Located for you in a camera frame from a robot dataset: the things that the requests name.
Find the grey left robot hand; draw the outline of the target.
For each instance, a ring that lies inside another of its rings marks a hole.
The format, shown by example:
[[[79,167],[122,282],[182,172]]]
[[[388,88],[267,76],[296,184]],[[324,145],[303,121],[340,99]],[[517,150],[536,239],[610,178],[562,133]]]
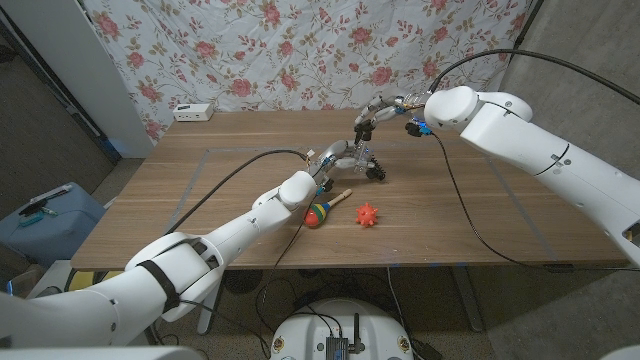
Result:
[[[317,194],[328,192],[333,185],[329,173],[332,169],[351,169],[364,174],[375,168],[372,151],[365,140],[339,140],[330,145],[315,160],[311,160],[307,172],[314,179]]]

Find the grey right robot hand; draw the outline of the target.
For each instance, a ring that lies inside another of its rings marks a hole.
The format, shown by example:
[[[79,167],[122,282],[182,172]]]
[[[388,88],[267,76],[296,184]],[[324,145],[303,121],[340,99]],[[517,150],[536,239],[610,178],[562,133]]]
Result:
[[[432,91],[409,92],[398,87],[386,89],[365,104],[355,118],[354,125],[368,123],[375,128],[381,122],[423,108],[432,94]]]

